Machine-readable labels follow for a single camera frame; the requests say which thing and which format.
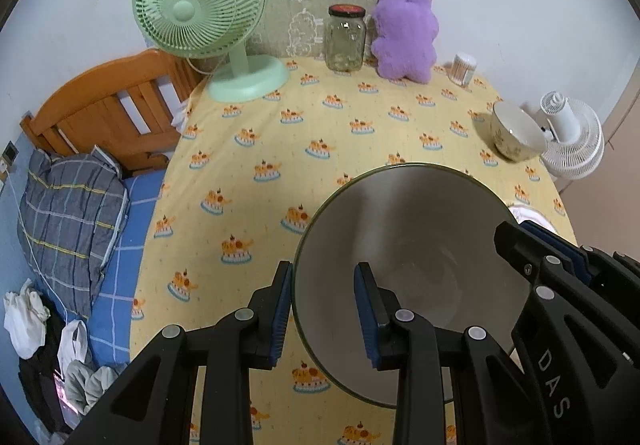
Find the wall power socket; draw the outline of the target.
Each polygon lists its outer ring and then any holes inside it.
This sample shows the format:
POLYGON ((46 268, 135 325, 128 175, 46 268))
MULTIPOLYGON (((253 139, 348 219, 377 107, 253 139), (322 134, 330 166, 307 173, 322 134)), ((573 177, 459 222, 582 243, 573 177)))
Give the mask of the wall power socket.
POLYGON ((8 142, 6 144, 6 148, 4 148, 2 152, 1 158, 4 162, 6 162, 7 166, 12 166, 14 165, 17 155, 18 149, 16 148, 16 146, 13 144, 13 142, 8 142))

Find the yellow patterned tablecloth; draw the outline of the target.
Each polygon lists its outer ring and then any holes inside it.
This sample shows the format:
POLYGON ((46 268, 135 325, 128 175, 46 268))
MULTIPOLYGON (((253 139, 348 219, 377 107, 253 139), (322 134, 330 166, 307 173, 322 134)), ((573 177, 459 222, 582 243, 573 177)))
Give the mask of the yellow patterned tablecloth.
POLYGON ((337 188, 383 165, 455 168, 573 238, 544 165, 506 162, 490 147, 499 94, 486 79, 463 88, 443 67, 421 85, 382 79, 373 67, 337 73, 310 58, 286 65, 281 90, 243 105, 192 94, 146 235, 134 294, 144 317, 130 326, 132 353, 169 324, 209 326, 242 305, 292 260, 337 188))

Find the glass jar red lid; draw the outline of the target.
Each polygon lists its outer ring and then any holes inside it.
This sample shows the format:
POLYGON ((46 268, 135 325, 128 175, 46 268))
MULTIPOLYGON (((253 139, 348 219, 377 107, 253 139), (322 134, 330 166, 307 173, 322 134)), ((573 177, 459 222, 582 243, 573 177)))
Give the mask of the glass jar red lid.
POLYGON ((323 30, 326 65, 338 72, 360 70, 367 36, 366 10, 353 4, 334 4, 328 13, 323 30))

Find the purple plush toy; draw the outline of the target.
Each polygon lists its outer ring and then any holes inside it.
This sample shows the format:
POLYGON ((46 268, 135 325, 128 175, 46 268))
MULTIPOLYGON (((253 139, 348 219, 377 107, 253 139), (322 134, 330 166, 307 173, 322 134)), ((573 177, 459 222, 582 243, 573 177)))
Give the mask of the purple plush toy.
POLYGON ((378 75, 387 80, 430 82, 439 34, 432 0, 378 0, 372 19, 376 37, 371 53, 378 61, 378 75))

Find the white clip fan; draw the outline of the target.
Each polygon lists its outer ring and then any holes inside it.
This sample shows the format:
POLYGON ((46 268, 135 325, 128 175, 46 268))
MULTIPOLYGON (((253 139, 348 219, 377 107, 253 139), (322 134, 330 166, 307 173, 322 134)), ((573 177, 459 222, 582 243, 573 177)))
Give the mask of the white clip fan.
POLYGON ((605 147, 597 113, 585 102, 559 92, 542 96, 540 111, 547 139, 541 159, 548 171, 566 180, 583 179, 596 171, 605 147))

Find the wooden bed headboard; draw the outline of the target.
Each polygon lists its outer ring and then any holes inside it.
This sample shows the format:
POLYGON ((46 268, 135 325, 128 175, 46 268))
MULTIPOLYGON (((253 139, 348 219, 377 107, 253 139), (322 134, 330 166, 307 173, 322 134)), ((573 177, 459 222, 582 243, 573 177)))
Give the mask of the wooden bed headboard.
POLYGON ((167 168, 180 135, 158 80, 167 78, 180 101, 203 79, 189 64, 158 49, 100 64, 60 87, 20 125, 35 147, 71 156, 100 147, 127 175, 167 168))

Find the green desk fan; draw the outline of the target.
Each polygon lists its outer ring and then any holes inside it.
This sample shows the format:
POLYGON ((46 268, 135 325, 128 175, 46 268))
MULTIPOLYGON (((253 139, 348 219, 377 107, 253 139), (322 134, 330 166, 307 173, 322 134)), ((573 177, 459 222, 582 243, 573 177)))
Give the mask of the green desk fan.
POLYGON ((267 0, 132 0, 140 30, 164 52, 183 58, 227 59, 206 80, 206 92, 224 104, 251 101, 288 82, 282 60, 247 55, 245 43, 267 0))

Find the white plate red pattern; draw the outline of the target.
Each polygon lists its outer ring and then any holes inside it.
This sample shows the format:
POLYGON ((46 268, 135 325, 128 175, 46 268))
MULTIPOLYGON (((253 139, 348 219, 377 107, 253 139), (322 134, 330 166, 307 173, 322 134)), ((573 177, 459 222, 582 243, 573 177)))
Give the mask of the white plate red pattern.
POLYGON ((544 217, 539 211, 531 208, 529 205, 517 203, 509 205, 508 209, 519 224, 532 222, 544 229, 547 229, 547 231, 551 231, 553 234, 556 234, 556 229, 551 224, 550 220, 548 220, 547 217, 544 217))

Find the toothpick container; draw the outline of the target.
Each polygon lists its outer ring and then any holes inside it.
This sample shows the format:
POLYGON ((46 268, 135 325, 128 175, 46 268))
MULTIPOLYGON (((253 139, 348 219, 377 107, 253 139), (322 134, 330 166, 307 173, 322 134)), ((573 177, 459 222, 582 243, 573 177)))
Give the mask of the toothpick container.
POLYGON ((466 53, 456 53, 449 68, 449 79, 457 86, 468 87, 477 67, 476 59, 466 53))

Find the pile of clothes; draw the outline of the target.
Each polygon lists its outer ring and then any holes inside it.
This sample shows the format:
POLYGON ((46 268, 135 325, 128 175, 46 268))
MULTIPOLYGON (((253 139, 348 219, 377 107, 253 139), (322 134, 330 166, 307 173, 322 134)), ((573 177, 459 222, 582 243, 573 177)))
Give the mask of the pile of clothes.
POLYGON ((68 433, 72 428, 64 420, 56 383, 66 377, 70 363, 83 361, 90 368, 122 371, 129 352, 100 340, 82 318, 64 321, 32 280, 26 280, 20 291, 6 292, 2 303, 4 329, 18 356, 17 376, 29 407, 47 432, 68 433))

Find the grey plaid pillow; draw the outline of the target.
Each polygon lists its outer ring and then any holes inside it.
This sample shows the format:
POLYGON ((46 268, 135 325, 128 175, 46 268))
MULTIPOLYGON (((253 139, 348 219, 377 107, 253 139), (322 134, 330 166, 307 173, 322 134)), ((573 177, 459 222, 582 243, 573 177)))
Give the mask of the grey plaid pillow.
POLYGON ((122 168, 99 146, 70 157, 32 153, 17 236, 27 263, 67 312, 91 316, 128 210, 122 168))

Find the floral ceramic bowl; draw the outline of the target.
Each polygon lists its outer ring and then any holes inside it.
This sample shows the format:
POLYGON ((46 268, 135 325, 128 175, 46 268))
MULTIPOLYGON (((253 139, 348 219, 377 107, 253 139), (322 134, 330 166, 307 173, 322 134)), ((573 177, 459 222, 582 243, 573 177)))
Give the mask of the floral ceramic bowl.
POLYGON ((509 101, 496 101, 492 105, 490 133, 498 153, 513 162, 534 159, 547 150, 541 127, 509 101))
POLYGON ((395 371, 367 358, 354 269, 436 328, 480 326, 506 352, 528 282, 495 250, 497 226, 513 216, 478 180, 434 164, 386 166, 335 191, 311 219, 294 262, 293 309, 310 357, 340 389, 393 407, 395 371))

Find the blue plaid bedsheet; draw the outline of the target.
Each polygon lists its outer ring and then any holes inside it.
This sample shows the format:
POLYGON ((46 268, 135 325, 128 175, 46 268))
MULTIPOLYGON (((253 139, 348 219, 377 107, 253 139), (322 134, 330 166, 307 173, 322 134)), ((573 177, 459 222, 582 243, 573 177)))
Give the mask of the blue plaid bedsheet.
POLYGON ((152 172, 125 180, 129 210, 104 273, 98 298, 88 320, 88 337, 94 363, 119 366, 130 361, 130 326, 142 321, 143 309, 134 305, 146 233, 165 173, 152 172))

